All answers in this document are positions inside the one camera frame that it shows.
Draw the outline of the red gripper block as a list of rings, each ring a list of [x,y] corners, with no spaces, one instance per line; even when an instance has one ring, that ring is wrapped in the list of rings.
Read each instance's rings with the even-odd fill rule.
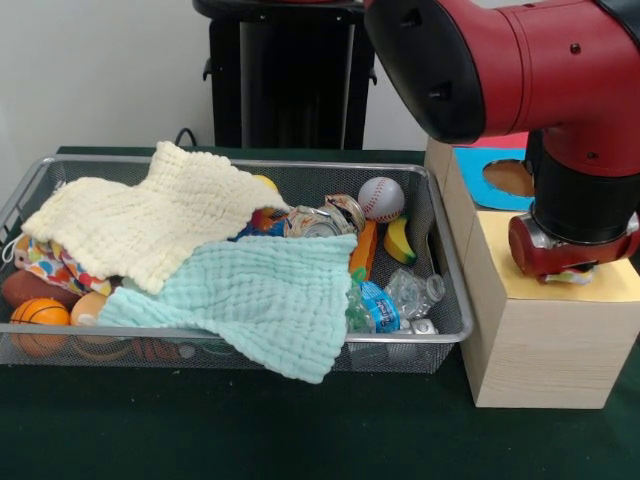
[[[639,218],[633,214],[627,231],[613,242],[572,244],[545,233],[530,214],[509,221],[511,256],[525,276],[548,281],[564,273],[587,273],[596,266],[631,257],[639,247]]]

